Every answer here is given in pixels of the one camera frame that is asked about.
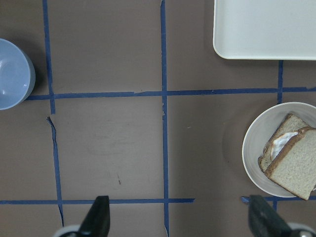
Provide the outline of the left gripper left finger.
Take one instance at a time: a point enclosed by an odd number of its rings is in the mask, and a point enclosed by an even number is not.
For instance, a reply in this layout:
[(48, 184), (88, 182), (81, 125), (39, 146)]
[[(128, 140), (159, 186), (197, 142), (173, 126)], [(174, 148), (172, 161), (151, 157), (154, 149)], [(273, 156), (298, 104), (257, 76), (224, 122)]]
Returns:
[(79, 237), (107, 237), (110, 230), (110, 201), (98, 196), (78, 230)]

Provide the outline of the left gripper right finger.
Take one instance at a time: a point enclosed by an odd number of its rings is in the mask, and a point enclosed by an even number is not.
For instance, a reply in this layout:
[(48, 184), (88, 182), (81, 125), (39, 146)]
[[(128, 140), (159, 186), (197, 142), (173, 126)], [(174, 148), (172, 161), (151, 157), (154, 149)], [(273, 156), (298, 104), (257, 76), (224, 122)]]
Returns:
[(292, 229), (262, 196), (251, 195), (248, 225), (254, 237), (289, 237)]

